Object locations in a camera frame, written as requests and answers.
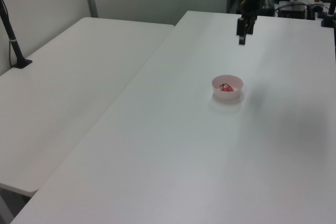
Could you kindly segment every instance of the white table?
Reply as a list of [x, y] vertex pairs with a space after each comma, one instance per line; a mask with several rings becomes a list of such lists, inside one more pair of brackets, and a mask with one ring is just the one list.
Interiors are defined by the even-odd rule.
[[84, 18], [0, 77], [0, 187], [32, 196], [173, 26]]
[[333, 30], [237, 18], [188, 12], [13, 224], [335, 223]]

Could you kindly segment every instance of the black pole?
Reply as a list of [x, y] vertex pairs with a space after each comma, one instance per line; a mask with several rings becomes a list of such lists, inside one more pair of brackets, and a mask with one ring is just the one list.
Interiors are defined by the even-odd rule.
[[330, 28], [334, 27], [335, 8], [336, 8], [336, 0], [331, 0], [328, 13], [324, 15], [324, 18], [321, 22], [322, 27], [330, 27]]
[[11, 26], [11, 23], [9, 22], [9, 16], [8, 16], [8, 13], [7, 13], [7, 10], [5, 8], [3, 0], [0, 0], [0, 16], [1, 16], [2, 22], [5, 26], [6, 32], [8, 34], [9, 41], [12, 44], [13, 50], [14, 50], [15, 55], [16, 55], [17, 61], [16, 61], [16, 64], [13, 65], [13, 67], [22, 69], [22, 68], [26, 67], [27, 65], [29, 65], [30, 63], [32, 63], [32, 61], [25, 59], [25, 57], [23, 57], [23, 55], [22, 55], [20, 46], [19, 46], [19, 44], [16, 40], [14, 31], [13, 31], [12, 26]]

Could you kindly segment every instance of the pink bowl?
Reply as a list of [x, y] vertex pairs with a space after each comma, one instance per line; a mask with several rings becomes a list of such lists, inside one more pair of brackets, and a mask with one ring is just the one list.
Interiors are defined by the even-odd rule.
[[[223, 83], [229, 84], [234, 91], [232, 92], [225, 92], [219, 90], [219, 86], [222, 85]], [[215, 79], [212, 81], [212, 88], [214, 89], [214, 95], [220, 99], [223, 100], [232, 100], [236, 99], [237, 97], [240, 96], [240, 93], [242, 92], [243, 88], [243, 81], [241, 78], [238, 78], [236, 76], [230, 76], [230, 75], [224, 75], [224, 76], [217, 76]]]

